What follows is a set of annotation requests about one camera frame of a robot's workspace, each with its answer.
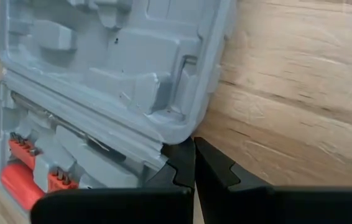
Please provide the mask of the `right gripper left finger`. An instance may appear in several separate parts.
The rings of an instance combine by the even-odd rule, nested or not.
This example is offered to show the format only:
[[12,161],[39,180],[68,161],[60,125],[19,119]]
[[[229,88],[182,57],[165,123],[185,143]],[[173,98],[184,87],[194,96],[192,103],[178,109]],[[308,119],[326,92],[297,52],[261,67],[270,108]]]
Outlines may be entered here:
[[143,186],[50,193],[33,206],[30,224],[193,224],[194,194],[195,143],[188,138]]

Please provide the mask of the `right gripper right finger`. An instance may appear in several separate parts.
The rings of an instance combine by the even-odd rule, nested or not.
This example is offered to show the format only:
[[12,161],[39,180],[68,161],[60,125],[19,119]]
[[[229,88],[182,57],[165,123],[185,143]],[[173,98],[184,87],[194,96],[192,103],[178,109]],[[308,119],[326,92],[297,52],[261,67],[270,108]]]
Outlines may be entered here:
[[205,224],[352,224],[352,187],[272,185],[205,139],[195,145]]

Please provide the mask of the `red bit holder strip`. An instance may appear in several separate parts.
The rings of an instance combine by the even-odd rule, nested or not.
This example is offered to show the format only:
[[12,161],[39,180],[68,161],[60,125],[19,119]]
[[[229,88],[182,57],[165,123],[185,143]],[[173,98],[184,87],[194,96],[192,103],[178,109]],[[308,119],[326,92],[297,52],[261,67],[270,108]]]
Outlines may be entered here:
[[40,154],[40,151],[28,138],[23,138],[20,134],[10,132],[8,144],[13,156],[30,169],[35,169],[35,158]]

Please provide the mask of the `red oblong tool handle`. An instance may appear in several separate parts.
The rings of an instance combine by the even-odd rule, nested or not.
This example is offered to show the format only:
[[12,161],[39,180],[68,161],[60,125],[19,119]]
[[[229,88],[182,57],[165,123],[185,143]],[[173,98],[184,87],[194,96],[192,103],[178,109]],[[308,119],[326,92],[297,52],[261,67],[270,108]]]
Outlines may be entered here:
[[34,182],[32,170],[24,164],[6,165],[1,171],[0,181],[9,195],[27,211],[45,195]]

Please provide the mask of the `grey plastic tool case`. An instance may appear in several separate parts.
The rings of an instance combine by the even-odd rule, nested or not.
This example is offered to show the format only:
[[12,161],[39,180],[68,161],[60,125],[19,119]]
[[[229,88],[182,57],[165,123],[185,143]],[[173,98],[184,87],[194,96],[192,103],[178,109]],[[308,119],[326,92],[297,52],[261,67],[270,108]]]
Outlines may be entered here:
[[[237,0],[0,0],[0,175],[24,164],[9,150],[15,132],[40,151],[32,172],[45,195],[56,168],[78,189],[143,186],[203,120],[236,11]],[[104,157],[12,91],[126,160]]]

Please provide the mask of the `silver black metal shaft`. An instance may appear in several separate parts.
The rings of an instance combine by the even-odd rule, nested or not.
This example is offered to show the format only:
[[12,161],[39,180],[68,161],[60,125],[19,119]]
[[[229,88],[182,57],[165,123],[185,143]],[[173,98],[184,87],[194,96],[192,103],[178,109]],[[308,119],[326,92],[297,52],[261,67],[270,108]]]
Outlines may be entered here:
[[118,163],[122,163],[126,160],[126,156],[124,154],[121,154],[120,152],[112,149],[111,147],[95,139],[94,137],[85,133],[81,129],[77,128],[76,126],[68,123],[64,119],[58,117],[57,115],[54,115],[45,108],[27,99],[26,97],[12,91],[11,98],[14,100],[15,103],[27,108],[28,110],[33,111],[34,113],[40,116],[43,116],[44,118],[47,118],[51,124],[55,126],[63,126],[65,129],[71,131],[73,134],[76,134],[79,138],[82,138],[85,144],[90,146],[92,149],[98,151],[104,157],[107,157]]

